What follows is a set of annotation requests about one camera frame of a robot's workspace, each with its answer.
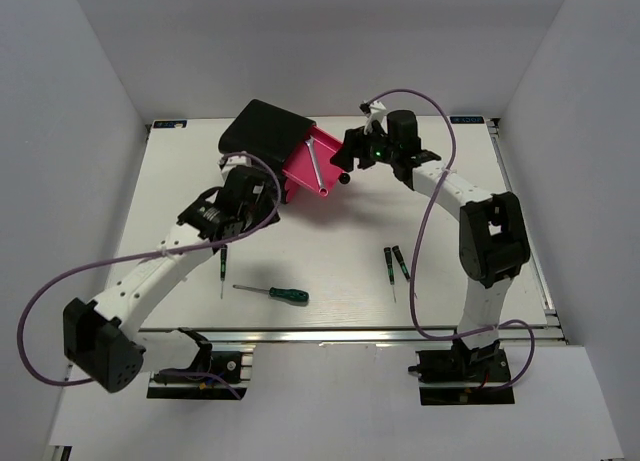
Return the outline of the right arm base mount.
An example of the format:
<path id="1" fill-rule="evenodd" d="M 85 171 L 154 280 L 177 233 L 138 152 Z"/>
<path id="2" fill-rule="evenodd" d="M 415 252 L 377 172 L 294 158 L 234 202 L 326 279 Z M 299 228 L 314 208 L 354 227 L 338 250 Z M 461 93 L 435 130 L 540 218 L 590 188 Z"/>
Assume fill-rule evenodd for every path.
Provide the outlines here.
<path id="1" fill-rule="evenodd" d="M 422 406 L 513 405 L 511 372 L 500 342 L 470 350 L 455 340 L 447 350 L 416 352 L 407 371 L 417 378 Z"/>

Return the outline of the silver combination wrench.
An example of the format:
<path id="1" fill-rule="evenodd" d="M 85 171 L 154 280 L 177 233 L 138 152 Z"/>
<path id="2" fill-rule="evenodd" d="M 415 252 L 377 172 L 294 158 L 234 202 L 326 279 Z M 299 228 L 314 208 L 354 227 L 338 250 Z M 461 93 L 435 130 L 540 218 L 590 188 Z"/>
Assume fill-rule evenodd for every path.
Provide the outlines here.
<path id="1" fill-rule="evenodd" d="M 312 167 L 315 173 L 316 182 L 318 184 L 318 192 L 321 196 L 326 196 L 328 194 L 328 190 L 326 188 L 326 184 L 324 182 L 324 177 L 322 174 L 322 170 L 319 164 L 319 159 L 317 157 L 316 149 L 315 149 L 315 139 L 313 137 L 309 137 L 305 144 L 307 146 L 309 156 L 311 159 Z"/>

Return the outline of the black drawer cabinet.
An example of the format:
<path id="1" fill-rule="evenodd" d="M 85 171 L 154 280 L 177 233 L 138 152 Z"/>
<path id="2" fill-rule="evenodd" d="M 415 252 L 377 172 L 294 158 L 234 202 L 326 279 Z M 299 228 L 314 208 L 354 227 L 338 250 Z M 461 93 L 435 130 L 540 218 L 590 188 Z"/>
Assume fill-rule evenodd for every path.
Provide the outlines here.
<path id="1" fill-rule="evenodd" d="M 223 132 L 218 150 L 221 154 L 246 151 L 266 163 L 279 180 L 281 201 L 286 204 L 294 191 L 286 187 L 284 166 L 315 126 L 310 118 L 253 99 Z"/>

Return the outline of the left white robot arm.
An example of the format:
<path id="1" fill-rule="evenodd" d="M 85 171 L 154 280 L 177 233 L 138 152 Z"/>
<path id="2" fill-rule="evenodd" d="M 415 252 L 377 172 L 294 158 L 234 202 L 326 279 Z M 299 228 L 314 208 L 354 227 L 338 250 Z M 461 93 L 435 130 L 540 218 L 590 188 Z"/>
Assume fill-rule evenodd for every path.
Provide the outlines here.
<path id="1" fill-rule="evenodd" d="M 277 222 L 275 187 L 266 171 L 240 165 L 222 186 L 201 193 L 161 240 L 158 257 L 144 257 L 91 301 L 74 299 L 64 308 L 66 357 L 109 393 L 123 390 L 141 372 L 205 377 L 212 345 L 204 336 L 177 328 L 153 339 L 139 330 L 160 302 L 223 245 Z"/>

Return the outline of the pink top drawer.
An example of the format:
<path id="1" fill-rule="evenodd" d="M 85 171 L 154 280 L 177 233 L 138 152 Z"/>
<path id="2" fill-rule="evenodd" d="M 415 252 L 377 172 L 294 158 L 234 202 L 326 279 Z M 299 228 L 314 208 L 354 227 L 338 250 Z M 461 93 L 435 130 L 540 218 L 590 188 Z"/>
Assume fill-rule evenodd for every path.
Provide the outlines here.
<path id="1" fill-rule="evenodd" d="M 344 173 L 330 162 L 341 147 L 341 141 L 313 126 L 308 139 L 296 147 L 282 168 L 285 201 L 291 202 L 300 189 L 326 198 Z"/>

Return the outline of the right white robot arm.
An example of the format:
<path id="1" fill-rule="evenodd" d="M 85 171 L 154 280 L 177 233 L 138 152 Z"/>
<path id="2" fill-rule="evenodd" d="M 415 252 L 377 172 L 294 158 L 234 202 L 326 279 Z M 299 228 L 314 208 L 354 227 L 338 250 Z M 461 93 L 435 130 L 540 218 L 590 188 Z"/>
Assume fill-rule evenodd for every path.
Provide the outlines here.
<path id="1" fill-rule="evenodd" d="M 389 111 L 379 102 L 361 108 L 364 126 L 346 131 L 330 162 L 345 172 L 387 164 L 398 181 L 458 222 L 458 254 L 468 284 L 453 337 L 461 348 L 451 355 L 451 365 L 459 377 L 475 379 L 498 348 L 506 294 L 531 255 L 519 199 L 474 185 L 455 173 L 452 161 L 424 149 L 412 111 Z"/>

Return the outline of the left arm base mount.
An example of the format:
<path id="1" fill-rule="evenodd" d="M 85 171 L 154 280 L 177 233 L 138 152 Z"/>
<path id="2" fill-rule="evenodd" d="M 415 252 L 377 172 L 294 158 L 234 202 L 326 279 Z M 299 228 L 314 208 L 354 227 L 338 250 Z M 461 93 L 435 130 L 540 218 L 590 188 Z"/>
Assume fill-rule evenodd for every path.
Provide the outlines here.
<path id="1" fill-rule="evenodd" d="M 149 374 L 146 396 L 162 400 L 232 400 L 244 398 L 253 350 L 227 342 L 215 343 L 192 329 L 142 332 L 142 371 Z"/>

